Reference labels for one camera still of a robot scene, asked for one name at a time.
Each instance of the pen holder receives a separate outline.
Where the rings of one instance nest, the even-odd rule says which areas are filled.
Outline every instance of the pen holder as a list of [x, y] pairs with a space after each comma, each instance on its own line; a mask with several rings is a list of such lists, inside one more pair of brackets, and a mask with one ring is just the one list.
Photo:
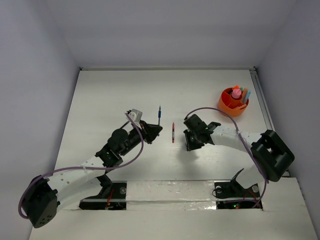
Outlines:
[[222, 92], [217, 107], [218, 109], [229, 114], [231, 117], [235, 118], [240, 116], [246, 110], [249, 105], [249, 99], [246, 101], [245, 106], [245, 104], [241, 102], [242, 95], [240, 99], [233, 99], [231, 97], [230, 93], [232, 90], [232, 87], [229, 87]]

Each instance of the wall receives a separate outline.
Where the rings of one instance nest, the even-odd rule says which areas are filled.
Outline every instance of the wall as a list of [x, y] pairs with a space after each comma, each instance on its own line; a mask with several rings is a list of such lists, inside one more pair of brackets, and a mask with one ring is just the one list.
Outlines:
[[256, 66], [295, 3], [46, 1], [81, 67]]
[[274, 126], [295, 154], [298, 178], [320, 237], [320, 1], [298, 0], [259, 64]]
[[0, 239], [27, 240], [18, 201], [54, 168], [79, 68], [42, 0], [1, 0], [0, 36]]

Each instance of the white table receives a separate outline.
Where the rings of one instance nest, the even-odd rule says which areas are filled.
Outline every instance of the white table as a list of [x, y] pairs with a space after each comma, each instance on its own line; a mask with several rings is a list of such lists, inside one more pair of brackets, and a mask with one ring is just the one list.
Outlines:
[[[221, 92], [235, 85], [252, 91], [248, 108], [236, 118], [240, 130], [264, 132], [267, 127], [249, 70], [81, 71], [55, 167], [78, 165], [93, 156], [126, 121], [126, 110], [138, 109], [144, 121], [156, 124], [161, 105], [160, 136], [145, 146], [136, 162], [110, 172], [109, 178], [190, 184], [230, 179], [239, 169], [252, 165], [249, 156], [213, 145], [187, 152], [183, 119], [195, 108], [216, 107]], [[233, 127], [219, 112], [196, 114], [207, 124], [214, 121]], [[173, 122], [175, 143], [171, 142]], [[123, 160], [129, 161], [138, 151], [139, 146]], [[286, 197], [281, 200], [283, 192]], [[184, 211], [168, 209], [168, 205], [158, 210], [83, 211], [70, 206], [48, 225], [32, 230], [30, 239], [316, 239], [294, 178], [270, 184], [267, 193], [269, 197], [262, 201], [264, 211]]]

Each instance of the red pen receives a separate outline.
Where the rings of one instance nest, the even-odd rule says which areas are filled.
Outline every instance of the red pen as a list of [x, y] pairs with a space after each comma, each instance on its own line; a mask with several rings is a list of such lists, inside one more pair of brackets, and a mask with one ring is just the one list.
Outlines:
[[175, 143], [175, 123], [172, 123], [172, 143]]

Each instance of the robotic arm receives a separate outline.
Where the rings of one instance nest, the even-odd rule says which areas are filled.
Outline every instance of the robotic arm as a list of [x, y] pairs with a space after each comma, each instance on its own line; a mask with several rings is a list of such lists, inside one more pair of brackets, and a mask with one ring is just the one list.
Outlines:
[[148, 124], [141, 120], [141, 111], [132, 109], [127, 114], [137, 127], [127, 132], [122, 128], [129, 123], [127, 122], [116, 129], [107, 140], [107, 144], [95, 156], [82, 163], [81, 167], [56, 173], [47, 178], [42, 177], [28, 189], [21, 206], [34, 228], [46, 225], [59, 210], [89, 197], [89, 193], [100, 197], [107, 196], [113, 183], [106, 174], [123, 162], [121, 156], [126, 155], [141, 143], [141, 137], [147, 144], [152, 144], [163, 129], [160, 125]]
[[[196, 114], [186, 118], [184, 124], [187, 127], [184, 134], [188, 151], [212, 144], [247, 152], [234, 128], [223, 127], [218, 122], [207, 125]], [[248, 169], [241, 169], [230, 182], [215, 182], [216, 197], [219, 199], [241, 198], [246, 189], [265, 178], [272, 182], [279, 181], [295, 159], [286, 144], [272, 130], [264, 133], [241, 132], [241, 135], [256, 164]]]

